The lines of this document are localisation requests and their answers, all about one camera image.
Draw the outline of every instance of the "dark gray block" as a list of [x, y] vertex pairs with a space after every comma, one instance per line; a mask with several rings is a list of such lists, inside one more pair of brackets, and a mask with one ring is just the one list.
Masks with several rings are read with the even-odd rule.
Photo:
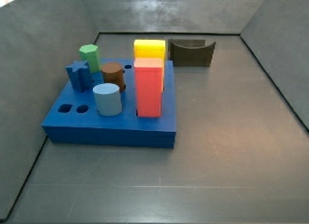
[[168, 40], [168, 59], [175, 67], [210, 67], [217, 42]]

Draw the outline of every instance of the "red block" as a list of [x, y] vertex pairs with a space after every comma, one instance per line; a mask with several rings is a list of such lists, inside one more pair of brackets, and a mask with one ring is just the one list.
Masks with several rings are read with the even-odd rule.
[[158, 58], [136, 58], [134, 62], [139, 117], [160, 117], [163, 62]]

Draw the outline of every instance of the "gray wall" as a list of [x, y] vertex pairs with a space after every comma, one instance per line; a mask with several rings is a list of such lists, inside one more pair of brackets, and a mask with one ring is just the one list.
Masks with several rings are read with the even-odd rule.
[[266, 0], [241, 37], [309, 128], [309, 0]]
[[102, 33], [241, 33], [263, 0], [83, 0]]
[[41, 122], [67, 81], [64, 66], [96, 34], [82, 0], [17, 0], [0, 8], [0, 219], [43, 145]]

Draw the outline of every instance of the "white cylinder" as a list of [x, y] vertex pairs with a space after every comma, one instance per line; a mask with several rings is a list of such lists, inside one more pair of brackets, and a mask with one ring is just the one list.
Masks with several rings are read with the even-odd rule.
[[92, 88], [96, 108], [103, 116], [114, 116], [122, 112], [119, 86], [103, 83]]

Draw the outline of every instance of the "yellow cube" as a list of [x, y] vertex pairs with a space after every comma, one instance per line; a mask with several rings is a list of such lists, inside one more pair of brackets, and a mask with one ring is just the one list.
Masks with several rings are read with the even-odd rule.
[[135, 58], [166, 58], [164, 40], [135, 40], [134, 42]]

